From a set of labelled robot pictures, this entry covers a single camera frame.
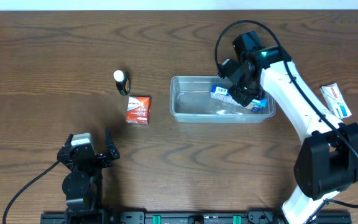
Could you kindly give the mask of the blue Kool Fever box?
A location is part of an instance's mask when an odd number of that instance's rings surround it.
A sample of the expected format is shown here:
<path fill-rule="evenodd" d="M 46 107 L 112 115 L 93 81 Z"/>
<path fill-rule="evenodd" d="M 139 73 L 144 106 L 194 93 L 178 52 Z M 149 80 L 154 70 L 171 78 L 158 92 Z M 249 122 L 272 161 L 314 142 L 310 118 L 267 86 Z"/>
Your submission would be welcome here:
<path fill-rule="evenodd" d="M 213 85 L 211 87 L 210 97 L 215 100 L 222 101 L 224 103 L 229 103 L 235 106 L 241 106 L 237 103 L 232 96 L 229 94 L 228 89 Z M 252 100 L 247 106 L 244 108 L 247 110 L 251 110 L 253 112 L 262 111 L 268 102 L 268 99 L 264 98 L 262 100 Z"/>

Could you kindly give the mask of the white Panadol packet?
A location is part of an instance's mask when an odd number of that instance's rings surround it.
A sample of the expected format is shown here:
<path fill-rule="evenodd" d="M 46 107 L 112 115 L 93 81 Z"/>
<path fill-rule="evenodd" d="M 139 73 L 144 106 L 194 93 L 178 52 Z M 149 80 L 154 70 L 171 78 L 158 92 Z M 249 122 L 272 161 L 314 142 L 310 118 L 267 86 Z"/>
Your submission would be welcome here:
<path fill-rule="evenodd" d="M 333 83 L 330 85 L 322 86 L 320 88 L 323 98 L 325 99 L 329 110 L 338 118 L 344 119 L 352 115 L 349 107 L 347 106 L 342 93 L 337 85 Z"/>

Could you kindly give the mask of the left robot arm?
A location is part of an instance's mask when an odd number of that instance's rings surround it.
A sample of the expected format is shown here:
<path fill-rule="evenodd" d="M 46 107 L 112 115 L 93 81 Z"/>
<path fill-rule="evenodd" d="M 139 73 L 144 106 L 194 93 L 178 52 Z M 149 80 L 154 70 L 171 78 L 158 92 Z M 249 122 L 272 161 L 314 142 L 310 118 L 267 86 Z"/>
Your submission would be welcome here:
<path fill-rule="evenodd" d="M 110 130 L 106 129 L 106 151 L 97 154 L 90 133 L 70 134 L 57 153 L 57 160 L 71 173 L 63 183 L 62 190 L 71 212 L 96 210 L 103 207 L 102 170 L 112 166 L 119 159 L 119 151 L 113 141 Z"/>

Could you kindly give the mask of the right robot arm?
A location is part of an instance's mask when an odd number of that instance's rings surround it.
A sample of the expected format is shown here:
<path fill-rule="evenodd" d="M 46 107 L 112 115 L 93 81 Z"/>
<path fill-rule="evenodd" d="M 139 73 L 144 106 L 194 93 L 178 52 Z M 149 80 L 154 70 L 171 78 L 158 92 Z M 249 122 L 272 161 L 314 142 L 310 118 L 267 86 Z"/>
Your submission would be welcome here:
<path fill-rule="evenodd" d="M 221 65 L 232 82 L 229 94 L 241 106 L 270 95 L 301 141 L 293 168 L 296 188 L 275 223 L 350 223 L 349 213 L 322 208 L 358 182 L 358 124 L 344 124 L 327 109 L 279 46 L 264 47 L 254 31 L 232 44 L 237 60 Z"/>

